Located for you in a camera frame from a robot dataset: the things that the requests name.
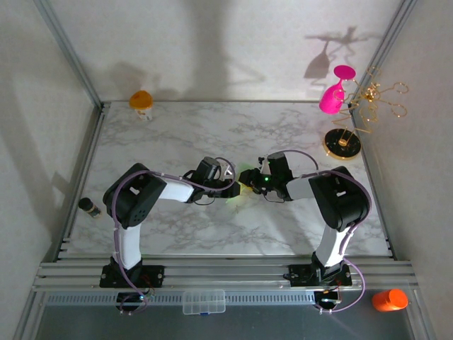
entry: white marble surface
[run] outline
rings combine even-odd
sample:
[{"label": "white marble surface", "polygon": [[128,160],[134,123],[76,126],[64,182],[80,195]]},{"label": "white marble surface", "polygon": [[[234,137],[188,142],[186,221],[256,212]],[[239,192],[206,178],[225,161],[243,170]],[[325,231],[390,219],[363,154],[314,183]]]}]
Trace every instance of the white marble surface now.
[{"label": "white marble surface", "polygon": [[[323,135],[331,120],[314,103],[157,103],[151,122],[140,121],[124,102],[107,115],[84,196],[103,210],[92,219],[78,211],[70,252],[108,253],[113,220],[102,197],[134,163],[182,175],[204,156],[226,157],[236,168],[257,166],[258,157],[282,149],[310,153],[320,169],[346,165],[367,188],[361,157],[348,162],[326,155]],[[300,154],[288,154],[293,174],[314,170]],[[269,203],[249,190],[229,200],[198,206],[160,200],[142,225],[143,254],[290,255],[311,254],[321,241],[324,221],[314,198]],[[386,256],[389,251],[373,207],[352,238],[347,254]]]}]

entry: metal frame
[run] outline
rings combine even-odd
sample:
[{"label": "metal frame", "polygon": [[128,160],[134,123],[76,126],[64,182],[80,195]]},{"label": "metal frame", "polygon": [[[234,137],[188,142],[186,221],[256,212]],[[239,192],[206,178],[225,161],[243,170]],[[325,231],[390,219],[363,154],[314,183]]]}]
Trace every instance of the metal frame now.
[{"label": "metal frame", "polygon": [[[72,196],[70,211],[58,249],[59,253],[55,254],[55,262],[42,263],[40,265],[32,286],[32,292],[14,336],[15,339],[35,338],[43,309],[49,298],[55,294],[69,297],[78,294],[83,297],[85,295],[109,295],[117,292],[113,289],[100,288],[98,285],[102,267],[108,264],[110,254],[71,254],[66,251],[74,224],[77,209],[76,203],[86,182],[88,170],[110,105],[101,103],[96,90],[83,70],[74,48],[71,46],[48,1],[34,0],[34,2],[71,68],[84,86],[94,106],[98,109],[99,116],[93,129],[89,150],[84,157],[78,184]],[[416,0],[403,0],[401,2],[370,65],[380,66],[382,64],[415,3]],[[369,76],[365,75],[360,85],[367,86],[369,80]],[[380,211],[379,214],[381,219],[384,219]],[[351,258],[351,260],[364,273],[368,288],[388,289],[400,287],[404,289],[411,301],[407,310],[414,338],[417,340],[435,339],[428,314],[420,297],[418,283],[409,261],[394,261],[384,257],[357,257]],[[167,292],[168,294],[187,288],[222,288],[227,292],[238,290],[248,292],[269,291],[275,294],[289,292],[309,293],[323,289],[322,287],[291,288],[289,281],[283,279],[283,274],[288,271],[288,265],[308,263],[310,263],[309,257],[300,256],[247,256],[233,259],[221,256],[144,257],[144,264],[160,264],[166,267],[164,286],[159,288],[159,292]],[[351,274],[353,286],[345,289],[361,289],[359,276],[354,271]],[[78,301],[84,304],[89,299]]]}]

